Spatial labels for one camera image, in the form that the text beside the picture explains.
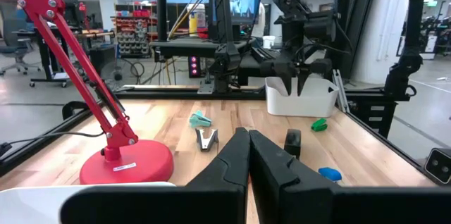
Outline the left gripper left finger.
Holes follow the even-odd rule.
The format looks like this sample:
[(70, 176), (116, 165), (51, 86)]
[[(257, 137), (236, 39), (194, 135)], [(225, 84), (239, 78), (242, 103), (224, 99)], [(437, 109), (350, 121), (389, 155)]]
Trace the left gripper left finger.
[(62, 224), (245, 224), (250, 136), (243, 127), (185, 186), (96, 186), (62, 205)]

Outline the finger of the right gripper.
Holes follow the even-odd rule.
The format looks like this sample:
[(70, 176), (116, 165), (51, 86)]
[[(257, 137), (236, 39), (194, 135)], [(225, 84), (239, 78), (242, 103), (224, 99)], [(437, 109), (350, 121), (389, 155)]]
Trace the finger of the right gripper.
[(304, 84), (310, 74), (309, 66), (301, 66), (297, 74), (297, 95), (300, 96), (304, 88)]
[(292, 93), (292, 78), (295, 74), (295, 67), (291, 62), (275, 63), (274, 71), (277, 77), (279, 77), (286, 89), (288, 95)]

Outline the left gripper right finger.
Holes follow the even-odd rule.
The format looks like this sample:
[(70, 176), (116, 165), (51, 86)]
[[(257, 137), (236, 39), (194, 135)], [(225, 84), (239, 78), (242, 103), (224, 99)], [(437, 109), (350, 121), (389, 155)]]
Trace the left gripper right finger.
[(261, 223), (451, 224), (446, 187), (342, 187), (257, 130), (249, 171)]

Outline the small grey metal piece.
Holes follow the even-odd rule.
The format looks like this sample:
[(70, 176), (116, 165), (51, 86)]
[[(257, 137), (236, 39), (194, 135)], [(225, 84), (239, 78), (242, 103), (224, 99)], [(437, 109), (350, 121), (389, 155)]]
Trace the small grey metal piece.
[(210, 127), (211, 119), (203, 115), (203, 113), (198, 110), (194, 112), (189, 119), (191, 127)]

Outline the green mini stapler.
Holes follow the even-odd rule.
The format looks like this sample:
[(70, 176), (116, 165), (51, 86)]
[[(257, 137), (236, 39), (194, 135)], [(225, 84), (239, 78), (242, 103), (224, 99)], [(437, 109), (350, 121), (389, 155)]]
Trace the green mini stapler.
[(311, 130), (314, 132), (321, 132), (328, 128), (327, 120), (325, 118), (320, 118), (311, 124)]

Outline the blue mini stapler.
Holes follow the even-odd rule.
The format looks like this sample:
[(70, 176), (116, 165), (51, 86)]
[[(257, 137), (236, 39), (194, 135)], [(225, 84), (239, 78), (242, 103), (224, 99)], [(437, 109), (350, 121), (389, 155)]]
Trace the blue mini stapler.
[(329, 167), (319, 168), (318, 173), (333, 182), (342, 180), (341, 173), (334, 168), (329, 168)]

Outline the black stapler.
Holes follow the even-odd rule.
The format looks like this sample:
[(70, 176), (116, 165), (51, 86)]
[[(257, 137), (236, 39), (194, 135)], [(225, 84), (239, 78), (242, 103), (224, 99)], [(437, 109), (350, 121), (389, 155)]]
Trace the black stapler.
[(295, 158), (301, 154), (301, 138), (302, 133), (297, 129), (288, 129), (285, 136), (284, 150)]

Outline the black folded panels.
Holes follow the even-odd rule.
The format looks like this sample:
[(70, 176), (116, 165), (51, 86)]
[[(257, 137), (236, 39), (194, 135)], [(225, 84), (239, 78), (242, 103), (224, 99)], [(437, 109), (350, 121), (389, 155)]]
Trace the black folded panels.
[(343, 56), (339, 67), (343, 79), (349, 80), (358, 57), (357, 50), (365, 30), (366, 20), (373, 0), (350, 0), (346, 23), (346, 35), (352, 45), (353, 54)]

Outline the white clip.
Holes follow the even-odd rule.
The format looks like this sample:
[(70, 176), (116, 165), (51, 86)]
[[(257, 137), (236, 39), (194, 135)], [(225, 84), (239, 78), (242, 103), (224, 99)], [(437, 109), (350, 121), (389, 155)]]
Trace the white clip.
[(197, 143), (199, 145), (200, 151), (210, 151), (214, 143), (218, 143), (218, 130), (212, 129), (209, 137), (204, 137), (203, 129), (195, 129), (197, 136)]

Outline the monitor with blue screen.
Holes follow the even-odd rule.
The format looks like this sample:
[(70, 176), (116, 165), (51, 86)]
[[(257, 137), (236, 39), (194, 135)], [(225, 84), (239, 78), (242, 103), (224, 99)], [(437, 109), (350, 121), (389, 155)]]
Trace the monitor with blue screen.
[(254, 22), (255, 15), (259, 14), (261, 0), (230, 0), (230, 14), (232, 24), (242, 25)]

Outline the black drawer cabinet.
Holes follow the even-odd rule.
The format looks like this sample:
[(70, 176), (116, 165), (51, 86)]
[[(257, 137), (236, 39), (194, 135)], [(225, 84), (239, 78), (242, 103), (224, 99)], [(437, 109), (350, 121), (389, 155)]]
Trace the black drawer cabinet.
[(350, 113), (368, 125), (373, 131), (386, 138), (397, 102), (379, 89), (346, 90)]

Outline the red desk lamp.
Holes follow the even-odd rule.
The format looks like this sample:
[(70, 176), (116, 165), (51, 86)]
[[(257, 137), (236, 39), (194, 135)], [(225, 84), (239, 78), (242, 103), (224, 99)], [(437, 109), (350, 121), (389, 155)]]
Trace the red desk lamp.
[(173, 174), (170, 149), (140, 139), (114, 93), (95, 70), (63, 17), (63, 0), (18, 0), (47, 46), (58, 59), (106, 136), (106, 146), (80, 169), (83, 185), (164, 182)]

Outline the computer tower pink lights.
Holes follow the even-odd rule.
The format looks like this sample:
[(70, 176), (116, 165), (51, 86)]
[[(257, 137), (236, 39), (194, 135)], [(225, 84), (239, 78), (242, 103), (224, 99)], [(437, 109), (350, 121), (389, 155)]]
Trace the computer tower pink lights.
[(188, 58), (189, 66), (189, 78), (196, 78), (202, 76), (202, 67), (200, 63), (200, 58), (197, 56), (190, 56)]

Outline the dark grey stand platform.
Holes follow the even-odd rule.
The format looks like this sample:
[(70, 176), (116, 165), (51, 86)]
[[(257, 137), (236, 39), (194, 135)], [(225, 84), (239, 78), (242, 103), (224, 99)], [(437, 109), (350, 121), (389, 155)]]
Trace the dark grey stand platform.
[(198, 56), (202, 58), (218, 58), (225, 56), (226, 48), (219, 43), (200, 38), (180, 38), (166, 42), (149, 43), (151, 48), (158, 49), (165, 58), (171, 56)]

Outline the black vertical pole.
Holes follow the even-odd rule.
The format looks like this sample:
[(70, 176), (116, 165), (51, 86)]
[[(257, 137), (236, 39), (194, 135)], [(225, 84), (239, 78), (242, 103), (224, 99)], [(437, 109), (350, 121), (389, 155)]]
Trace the black vertical pole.
[(165, 42), (167, 40), (167, 15), (166, 15), (166, 0), (157, 0), (157, 32), (158, 40)]

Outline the shelf of parts bins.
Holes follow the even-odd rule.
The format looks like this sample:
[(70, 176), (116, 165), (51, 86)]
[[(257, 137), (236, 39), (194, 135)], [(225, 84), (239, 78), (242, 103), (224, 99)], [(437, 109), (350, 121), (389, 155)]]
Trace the shelf of parts bins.
[(150, 43), (157, 39), (156, 5), (134, 2), (116, 4), (115, 27), (118, 53), (123, 58), (151, 58)]

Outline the white shallow plastic tray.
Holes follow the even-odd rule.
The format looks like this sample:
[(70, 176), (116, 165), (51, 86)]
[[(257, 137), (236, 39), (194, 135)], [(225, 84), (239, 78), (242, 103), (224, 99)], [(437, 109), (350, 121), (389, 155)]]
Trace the white shallow plastic tray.
[(63, 203), (94, 185), (15, 187), (0, 191), (0, 224), (61, 224)]

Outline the black workshop desk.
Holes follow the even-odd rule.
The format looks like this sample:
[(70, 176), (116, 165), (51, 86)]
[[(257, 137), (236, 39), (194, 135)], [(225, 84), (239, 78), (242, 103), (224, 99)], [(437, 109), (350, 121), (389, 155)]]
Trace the black workshop desk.
[[(103, 31), (103, 30), (82, 30), (79, 27), (69, 27), (73, 34), (81, 39), (82, 41), (86, 41), (88, 49), (91, 48), (91, 41), (94, 38), (98, 37), (114, 37), (113, 31)], [(47, 46), (45, 41), (43, 40), (40, 33), (38, 33), (37, 28), (33, 28), (33, 31), (25, 31), (18, 30), (13, 31), (19, 37), (33, 37), (37, 40), (39, 55), (41, 58), (42, 69), (44, 70), (45, 77), (44, 78), (31, 78), (30, 86), (35, 87), (37, 82), (53, 82), (59, 83), (62, 88), (67, 87), (67, 84), (70, 81), (70, 78), (64, 72), (64, 69), (59, 65), (59, 62), (56, 60), (55, 55), (52, 53), (50, 48)]]

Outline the grey office chair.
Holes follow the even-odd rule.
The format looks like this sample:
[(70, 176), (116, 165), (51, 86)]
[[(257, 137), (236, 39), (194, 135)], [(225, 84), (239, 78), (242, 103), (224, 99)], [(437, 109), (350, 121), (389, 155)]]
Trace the grey office chair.
[(7, 70), (16, 69), (19, 73), (23, 71), (27, 75), (29, 68), (41, 70), (39, 66), (26, 63), (24, 57), (34, 50), (31, 39), (19, 37), (17, 32), (25, 32), (27, 23), (20, 18), (10, 18), (3, 21), (3, 38), (5, 45), (0, 45), (0, 55), (6, 58), (13, 58), (14, 64), (0, 68), (0, 76), (3, 76)]

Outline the white plastic handled basket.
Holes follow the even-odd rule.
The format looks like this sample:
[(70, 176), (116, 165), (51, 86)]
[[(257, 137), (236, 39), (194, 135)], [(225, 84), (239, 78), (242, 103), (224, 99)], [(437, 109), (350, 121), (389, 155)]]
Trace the white plastic handled basket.
[(338, 96), (338, 87), (319, 77), (308, 77), (301, 94), (297, 95), (297, 78), (291, 81), (292, 91), (288, 94), (279, 77), (266, 77), (267, 111), (275, 116), (301, 116), (328, 118)]

